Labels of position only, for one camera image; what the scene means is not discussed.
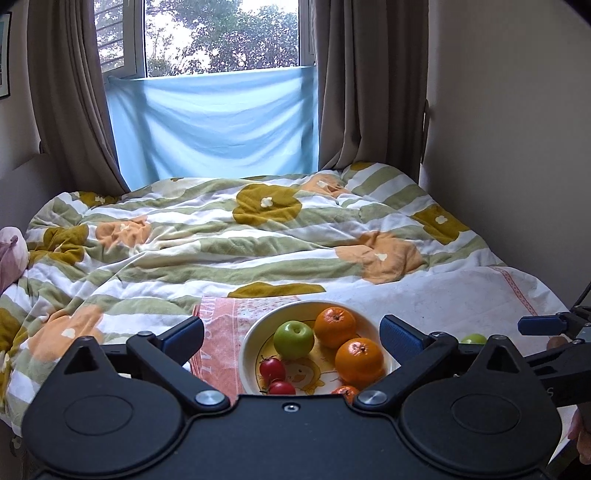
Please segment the cherry tomato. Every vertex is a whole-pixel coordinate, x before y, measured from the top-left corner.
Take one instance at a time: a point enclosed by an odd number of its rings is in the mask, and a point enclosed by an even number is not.
[[[267,385],[275,380],[285,380],[285,367],[278,358],[264,358],[259,364],[259,372]]]
[[[269,394],[269,395],[295,395],[296,389],[289,382],[277,381],[277,382],[273,382],[271,385],[269,385],[269,390],[267,390],[267,394]]]

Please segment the metal screw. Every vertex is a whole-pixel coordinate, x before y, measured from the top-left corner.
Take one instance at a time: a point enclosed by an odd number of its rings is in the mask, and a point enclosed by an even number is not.
[[[387,399],[388,396],[381,390],[364,390],[357,395],[357,400],[364,405],[381,405]]]
[[[283,405],[283,410],[287,413],[294,413],[300,409],[300,406],[295,403],[287,403]]]
[[[201,405],[218,405],[224,401],[226,396],[218,390],[203,390],[195,395],[195,401]]]

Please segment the bowl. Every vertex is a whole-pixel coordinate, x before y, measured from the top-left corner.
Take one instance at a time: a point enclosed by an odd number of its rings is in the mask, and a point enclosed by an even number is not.
[[[244,337],[238,358],[238,370],[247,394],[260,394],[264,387],[258,374],[258,364],[261,357],[277,354],[273,347],[273,335],[277,328],[289,320],[299,320],[313,327],[319,313],[329,307],[349,310],[357,320],[357,334],[373,340],[382,348],[386,374],[394,370],[394,359],[379,341],[378,325],[346,305],[332,301],[298,301],[269,312],[259,319]],[[295,387],[297,395],[328,394],[343,385],[335,370],[335,355],[336,350],[321,346],[316,339],[314,348],[306,357],[283,362],[288,379]]]

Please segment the brown curtain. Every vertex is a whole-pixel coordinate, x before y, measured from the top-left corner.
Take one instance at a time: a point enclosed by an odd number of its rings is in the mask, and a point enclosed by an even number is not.
[[[315,0],[320,168],[387,163],[418,180],[428,0]]]
[[[73,190],[120,195],[92,0],[30,0],[29,81],[43,151]]]

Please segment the floral comforter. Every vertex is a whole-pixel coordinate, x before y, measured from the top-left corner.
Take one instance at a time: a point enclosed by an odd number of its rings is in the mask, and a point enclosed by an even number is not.
[[[25,239],[29,268],[0,297],[0,413],[16,432],[80,335],[158,334],[202,296],[316,293],[501,263],[407,176],[370,163],[161,180],[117,199],[63,193]]]

